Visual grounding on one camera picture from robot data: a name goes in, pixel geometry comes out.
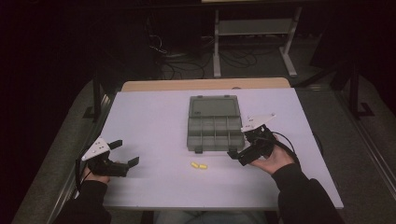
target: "person's lap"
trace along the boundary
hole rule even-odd
[[[159,211],[154,212],[155,224],[266,224],[264,212],[222,211]]]

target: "small yellow item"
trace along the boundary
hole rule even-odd
[[[200,164],[200,165],[199,165],[199,168],[200,168],[200,169],[203,169],[203,170],[206,170],[206,169],[207,169],[207,165],[205,165],[205,164]]]
[[[191,163],[191,166],[194,167],[194,168],[196,168],[196,169],[198,169],[198,167],[199,167],[200,165],[198,165],[195,161],[193,161],[193,162]]]

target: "white tabletop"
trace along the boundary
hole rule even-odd
[[[140,163],[127,177],[112,177],[105,206],[131,209],[273,210],[279,193],[264,171],[233,161],[226,152],[195,154],[187,149],[190,96],[236,95],[242,122],[276,113],[267,123],[293,143],[304,173],[317,179],[335,207],[343,204],[322,159],[294,89],[119,92],[102,137],[123,146],[110,159]],[[191,162],[206,164],[195,169]]]

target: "black sleeve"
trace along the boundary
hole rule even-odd
[[[344,223],[316,179],[308,179],[297,164],[277,170],[272,178],[280,190],[279,213],[285,224]]]
[[[68,201],[53,223],[110,223],[111,215],[103,207],[107,185],[88,180],[81,186],[76,199]]]

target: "hand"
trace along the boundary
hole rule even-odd
[[[104,184],[107,184],[108,182],[110,182],[110,176],[106,176],[106,175],[94,175],[90,168],[85,167],[84,169],[84,176],[87,176],[85,178],[85,180],[95,180],[95,181],[99,181],[102,182]]]
[[[255,160],[250,165],[259,167],[268,174],[272,175],[279,168],[294,163],[293,158],[281,147],[275,145],[271,156],[266,160]]]

